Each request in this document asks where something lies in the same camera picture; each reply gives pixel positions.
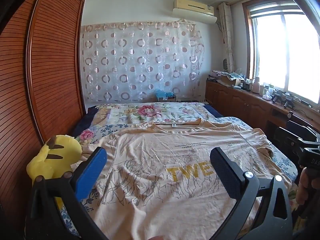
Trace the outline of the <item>person's right hand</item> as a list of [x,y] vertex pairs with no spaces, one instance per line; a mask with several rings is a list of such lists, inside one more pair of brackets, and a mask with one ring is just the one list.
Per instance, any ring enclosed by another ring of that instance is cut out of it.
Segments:
[[301,175],[300,175],[300,180],[298,184],[298,190],[296,193],[296,202],[299,205],[304,205],[304,203],[308,200],[309,193],[308,193],[308,188],[309,188],[309,183],[311,183],[311,186],[319,190],[320,188],[320,179],[319,177],[311,179],[309,175],[307,175],[306,172],[307,168],[304,167]]

